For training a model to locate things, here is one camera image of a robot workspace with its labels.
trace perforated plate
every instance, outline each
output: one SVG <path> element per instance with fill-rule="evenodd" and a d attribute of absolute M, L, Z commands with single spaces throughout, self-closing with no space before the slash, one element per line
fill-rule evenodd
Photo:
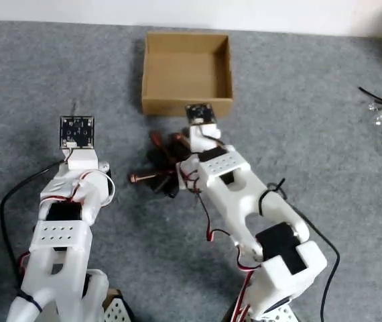
<path fill-rule="evenodd" d="M 298 322 L 298 320 L 289 305 L 282 305 L 264 314 L 261 322 Z"/>
<path fill-rule="evenodd" d="M 38 221 L 30 251 L 46 247 L 82 248 L 92 239 L 90 227 L 82 220 Z"/>
<path fill-rule="evenodd" d="M 121 299 L 113 299 L 105 311 L 105 322 L 131 322 L 129 314 Z"/>
<path fill-rule="evenodd" d="M 218 156 L 200 163 L 200 169 L 208 178 L 222 176 L 230 171 L 249 166 L 246 160 L 236 151 Z"/>

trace cable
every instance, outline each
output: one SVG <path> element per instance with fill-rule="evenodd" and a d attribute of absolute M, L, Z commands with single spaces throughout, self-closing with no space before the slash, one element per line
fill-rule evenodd
<path fill-rule="evenodd" d="M 327 238 L 323 233 L 320 232 L 318 228 L 295 206 L 291 205 L 291 208 L 326 242 L 331 249 L 334 251 L 336 254 L 336 262 L 334 263 L 334 266 L 332 267 L 330 276 L 328 277 L 328 280 L 326 281 L 325 289 L 324 289 L 324 294 L 322 295 L 322 301 L 320 303 L 320 320 L 321 322 L 324 322 L 324 309 L 325 309 L 325 301 L 326 301 L 326 296 L 328 294 L 328 289 L 330 288 L 331 281 L 334 278 L 334 275 L 337 271 L 338 265 L 340 264 L 340 252 L 338 252 L 337 248 L 334 246 L 334 244 Z"/>
<path fill-rule="evenodd" d="M 237 262 L 237 267 L 239 268 L 239 270 L 241 270 L 242 272 L 253 272 L 254 270 L 257 270 L 258 268 L 261 268 L 261 264 L 258 264 L 254 267 L 248 267 L 248 266 L 242 265 L 240 263 L 241 251 L 240 251 L 239 245 L 237 245 L 236 248 L 237 248 L 236 262 Z"/>
<path fill-rule="evenodd" d="M 230 322 L 236 322 L 237 316 L 239 315 L 240 308 L 242 306 L 243 298 L 245 297 L 245 291 L 249 281 L 251 280 L 253 272 L 249 272 L 246 275 L 245 281 L 243 282 L 243 286 L 240 290 L 239 296 L 237 297 L 236 305 L 234 306 L 233 314 L 231 315 Z"/>
<path fill-rule="evenodd" d="M 228 233 L 227 231 L 225 231 L 223 229 L 216 228 L 216 229 L 210 230 L 209 212 L 207 211 L 206 205 L 204 204 L 202 196 L 200 196 L 200 193 L 196 193 L 196 196 L 198 197 L 198 200 L 200 201 L 201 205 L 203 206 L 204 212 L 206 213 L 206 217 L 207 217 L 207 228 L 206 228 L 206 239 L 207 239 L 207 241 L 213 242 L 213 233 L 216 231 L 219 231 L 221 233 L 224 233 L 227 236 L 230 236 L 230 233 Z"/>
<path fill-rule="evenodd" d="M 206 134 L 203 134 L 203 130 L 202 130 L 201 125 L 199 125 L 198 127 L 200 128 L 200 133 L 202 134 L 202 137 L 204 137 L 206 139 L 210 139 L 212 141 L 215 141 L 218 144 L 218 146 L 224 146 L 225 145 L 225 143 L 222 142 L 220 139 L 214 138 L 213 136 L 207 136 Z"/>
<path fill-rule="evenodd" d="M 250 309 L 250 305 L 246 305 L 245 309 L 243 309 L 243 312 L 240 314 L 240 317 L 239 317 L 239 322 L 243 322 L 246 318 L 246 314 L 247 314 L 247 311 L 249 311 Z"/>
<path fill-rule="evenodd" d="M 2 230 L 3 242 L 5 243 L 5 247 L 6 247 L 6 250 L 7 250 L 8 256 L 9 256 L 9 260 L 11 262 L 11 265 L 12 265 L 12 268 L 13 268 L 13 273 L 14 273 L 14 276 L 15 276 L 15 279 L 16 279 L 16 282 L 17 282 L 18 286 L 21 285 L 21 274 L 20 274 L 17 262 L 15 261 L 14 251 L 12 249 L 11 242 L 9 241 L 8 232 L 7 232 L 7 229 L 6 229 L 6 223 L 5 223 L 5 204 L 9 200 L 9 198 L 11 198 L 19 189 L 21 189 L 27 183 L 33 181 L 37 177 L 39 177 L 39 176 L 43 175 L 44 173 L 48 172 L 49 170 L 51 170 L 53 167 L 58 166 L 59 164 L 65 162 L 65 161 L 67 161 L 67 159 L 66 160 L 57 161 L 57 162 L 55 162 L 53 164 L 50 164 L 49 166 L 47 166 L 43 170 L 41 170 L 41 171 L 39 171 L 39 172 L 37 172 L 37 173 L 27 177 L 23 181 L 19 182 L 17 185 L 15 185 L 3 197 L 3 199 L 2 199 L 2 201 L 0 203 L 0 222 L 1 222 L 1 230 Z"/>
<path fill-rule="evenodd" d="M 364 94 L 372 97 L 375 99 L 375 102 L 378 103 L 378 104 L 382 104 L 382 98 L 381 97 L 378 97 L 370 92 L 368 92 L 367 90 L 363 89 L 362 87 L 358 87 L 358 90 L 360 90 L 361 92 L 363 92 Z"/>
<path fill-rule="evenodd" d="M 285 182 L 285 178 L 280 180 L 280 182 L 278 184 L 274 184 L 274 183 L 267 184 L 268 188 L 260 196 L 259 202 L 258 202 L 259 214 L 261 216 L 263 215 L 263 212 L 261 209 L 261 203 L 262 203 L 264 197 L 268 195 L 268 193 L 281 191 L 283 199 L 285 199 L 285 200 L 287 199 L 285 192 L 281 189 L 281 186 L 284 182 Z M 334 275 L 337 271 L 338 265 L 340 264 L 340 252 L 337 250 L 337 248 L 334 246 L 334 244 L 327 237 L 325 237 L 325 235 L 322 232 L 320 232 L 320 230 L 310 221 L 310 219 L 308 219 L 298 208 L 291 205 L 290 203 L 288 203 L 288 205 L 319 235 L 319 237 L 321 237 L 324 240 L 324 242 L 326 242 L 331 247 L 331 249 L 336 254 L 336 261 L 334 263 L 334 266 L 332 267 L 330 276 L 328 277 L 328 280 L 326 281 L 324 293 L 322 295 L 322 301 L 320 303 L 320 320 L 321 320 L 321 322 L 324 322 L 325 321 L 324 320 L 324 309 L 325 309 L 326 296 L 328 295 L 328 290 L 330 288 L 331 281 L 334 278 Z"/>
<path fill-rule="evenodd" d="M 27 257 L 29 257 L 29 255 L 30 255 L 30 252 L 29 251 L 27 251 L 27 252 L 24 252 L 24 253 L 22 253 L 19 257 L 18 257 L 18 261 L 17 261 L 17 263 L 18 263 L 18 268 L 20 269 L 20 271 L 21 271 L 21 275 L 22 276 L 24 276 L 24 274 L 25 274 L 25 268 L 24 268 L 24 260 L 27 258 Z"/>
<path fill-rule="evenodd" d="M 112 191 L 111 194 L 106 198 L 106 200 L 101 204 L 101 207 L 106 207 L 111 201 L 113 200 L 113 197 L 115 195 L 115 183 L 113 182 L 112 178 L 108 176 L 106 173 L 104 173 L 101 170 L 90 170 L 83 175 L 81 175 L 80 180 L 84 179 L 86 176 L 88 176 L 91 173 L 99 173 L 102 174 L 106 179 L 109 180 L 109 182 L 112 184 Z"/>
<path fill-rule="evenodd" d="M 265 196 L 267 196 L 269 193 L 276 193 L 277 191 L 280 191 L 282 193 L 282 198 L 284 200 L 287 199 L 287 196 L 285 194 L 285 192 L 283 191 L 283 189 L 281 188 L 282 185 L 284 184 L 285 182 L 285 178 L 282 178 L 282 180 L 280 180 L 280 182 L 278 184 L 275 184 L 275 183 L 268 183 L 267 184 L 267 189 L 261 194 L 259 200 L 258 200 L 258 211 L 259 211 L 259 214 L 261 216 L 264 216 L 263 215 L 263 199 L 265 198 Z"/>

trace brown object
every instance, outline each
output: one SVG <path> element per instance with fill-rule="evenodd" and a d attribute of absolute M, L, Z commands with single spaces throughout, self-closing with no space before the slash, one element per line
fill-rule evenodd
<path fill-rule="evenodd" d="M 149 136 L 151 138 L 151 141 L 152 141 L 153 145 L 155 145 L 157 148 L 159 148 L 164 153 L 164 155 L 168 159 L 169 163 L 170 164 L 176 164 L 175 158 L 172 157 L 170 152 L 163 145 L 162 135 L 159 132 L 157 132 L 157 131 L 151 131 Z"/>
<path fill-rule="evenodd" d="M 190 141 L 181 133 L 173 133 L 173 140 L 179 141 L 185 148 L 190 148 Z"/>
<path fill-rule="evenodd" d="M 142 181 L 142 180 L 147 180 L 147 179 L 151 179 L 151 178 L 155 178 L 156 176 L 158 176 L 159 173 L 152 173 L 152 174 L 146 174 L 146 175 L 138 175 L 136 173 L 132 173 L 130 174 L 129 176 L 129 180 L 131 183 L 138 183 L 139 181 Z"/>
<path fill-rule="evenodd" d="M 188 104 L 230 113 L 233 82 L 225 34 L 149 32 L 142 80 L 143 114 L 184 116 Z"/>
<path fill-rule="evenodd" d="M 174 174 L 174 173 L 176 173 L 175 170 L 158 171 L 158 172 L 148 173 L 148 174 L 132 173 L 129 175 L 129 180 L 131 183 L 138 183 L 139 181 L 155 178 L 156 176 L 161 176 L 165 174 Z"/>
<path fill-rule="evenodd" d="M 106 294 L 106 298 L 103 301 L 103 309 L 106 311 L 108 306 L 111 304 L 112 300 L 115 297 L 122 297 L 121 291 L 116 288 L 108 288 L 108 292 Z"/>

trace metal object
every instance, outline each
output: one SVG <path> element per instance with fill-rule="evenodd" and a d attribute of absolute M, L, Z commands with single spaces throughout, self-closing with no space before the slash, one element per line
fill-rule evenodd
<path fill-rule="evenodd" d="M 138 183 L 140 181 L 148 180 L 155 178 L 157 176 L 165 175 L 165 174 L 175 174 L 175 170 L 167 170 L 167 171 L 157 171 L 154 173 L 148 173 L 148 174 L 136 174 L 132 173 L 129 175 L 129 181 L 131 183 Z"/>

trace black cable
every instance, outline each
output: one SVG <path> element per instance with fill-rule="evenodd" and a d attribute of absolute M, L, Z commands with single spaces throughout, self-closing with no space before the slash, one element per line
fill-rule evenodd
<path fill-rule="evenodd" d="M 2 229 L 2 237 L 3 237 L 3 242 L 5 243 L 5 247 L 9 256 L 9 260 L 11 261 L 11 265 L 13 268 L 13 273 L 15 275 L 15 279 L 17 281 L 17 287 L 19 288 L 21 286 L 21 274 L 19 272 L 19 268 L 17 265 L 17 260 L 14 255 L 14 251 L 11 246 L 11 242 L 9 241 L 8 237 L 8 232 L 6 229 L 6 224 L 5 224 L 5 204 L 8 201 L 9 198 L 11 198 L 19 189 L 21 189 L 23 186 L 25 186 L 27 183 L 31 182 L 32 180 L 36 179 L 37 177 L 43 175 L 44 173 L 48 172 L 51 170 L 53 167 L 58 166 L 59 164 L 65 162 L 64 160 L 57 161 L 43 170 L 27 177 L 17 185 L 15 185 L 2 199 L 1 204 L 0 204 L 0 221 L 1 221 L 1 229 Z"/>
<path fill-rule="evenodd" d="M 26 292 L 24 292 L 20 288 L 17 289 L 17 297 L 21 297 L 22 299 L 25 299 L 27 302 L 33 304 L 38 309 L 38 311 L 42 313 L 42 308 L 39 305 L 39 303 L 36 302 L 31 295 L 28 295 Z"/>
<path fill-rule="evenodd" d="M 282 193 L 282 197 L 283 199 L 287 199 L 287 196 L 285 194 L 285 192 L 283 191 L 283 189 L 281 188 L 282 187 L 282 184 L 285 182 L 285 178 L 282 178 L 282 180 L 280 180 L 280 182 L 278 184 L 275 184 L 275 183 L 269 183 L 267 184 L 267 189 L 261 194 L 259 200 L 258 200 L 258 211 L 259 211 L 259 214 L 261 216 L 263 216 L 263 206 L 262 206 L 262 203 L 263 203 L 263 199 L 265 198 L 265 196 L 267 196 L 269 193 L 276 193 L 277 191 L 280 191 Z"/>
<path fill-rule="evenodd" d="M 368 92 L 367 90 L 363 89 L 362 87 L 358 87 L 358 90 L 360 90 L 361 92 L 363 92 L 364 94 L 372 97 L 375 99 L 375 102 L 378 103 L 378 104 L 382 104 L 382 98 L 381 97 L 378 97 L 370 92 Z"/>
<path fill-rule="evenodd" d="M 269 193 L 272 193 L 272 192 L 275 193 L 277 191 L 280 191 L 282 193 L 283 199 L 285 199 L 285 200 L 287 199 L 285 192 L 281 188 L 281 186 L 284 182 L 285 182 L 285 178 L 280 180 L 280 182 L 278 184 L 275 184 L 275 183 L 267 184 L 267 190 L 265 190 L 263 192 L 263 194 L 260 196 L 259 201 L 258 201 L 258 209 L 259 209 L 259 214 L 261 216 L 263 215 L 263 212 L 261 209 L 261 203 L 262 203 L 264 197 L 267 196 Z M 340 252 L 337 250 L 336 246 L 334 246 L 334 244 L 327 237 L 325 237 L 325 235 L 323 233 L 321 233 L 318 228 L 316 228 L 316 226 L 310 221 L 310 219 L 308 219 L 306 217 L 305 214 L 303 214 L 299 209 L 297 209 L 295 206 L 291 205 L 290 203 L 288 203 L 288 204 L 319 235 L 319 237 L 321 237 L 324 240 L 324 242 L 326 242 L 331 247 L 331 249 L 336 254 L 336 261 L 334 263 L 334 266 L 332 267 L 330 276 L 328 277 L 328 280 L 326 281 L 324 293 L 322 295 L 322 300 L 320 303 L 320 320 L 321 320 L 321 322 L 325 322 L 325 320 L 324 320 L 324 309 L 325 309 L 326 296 L 328 295 L 328 289 L 330 288 L 331 281 L 334 278 L 334 275 L 336 274 L 338 265 L 340 264 Z"/>
<path fill-rule="evenodd" d="M 203 134 L 202 126 L 201 125 L 199 126 L 199 128 L 200 128 L 200 132 L 202 134 L 202 137 L 204 137 L 206 139 L 210 139 L 212 141 L 215 141 L 219 146 L 224 146 L 225 145 L 225 143 L 222 142 L 220 139 L 214 138 L 213 136 L 207 136 L 206 134 Z"/>
<path fill-rule="evenodd" d="M 336 274 L 338 265 L 340 264 L 340 252 L 338 252 L 336 246 L 327 238 L 323 233 L 320 232 L 318 228 L 308 219 L 299 209 L 297 209 L 295 206 L 291 205 L 291 208 L 321 237 L 324 242 L 326 242 L 331 249 L 336 253 L 336 262 L 334 263 L 334 266 L 332 267 L 331 274 L 328 277 L 328 280 L 326 281 L 324 294 L 322 295 L 322 301 L 320 303 L 320 320 L 321 322 L 324 322 L 324 308 L 325 308 L 325 302 L 326 302 L 326 296 L 328 295 L 328 289 L 330 288 L 331 281 L 334 278 L 334 275 Z"/>

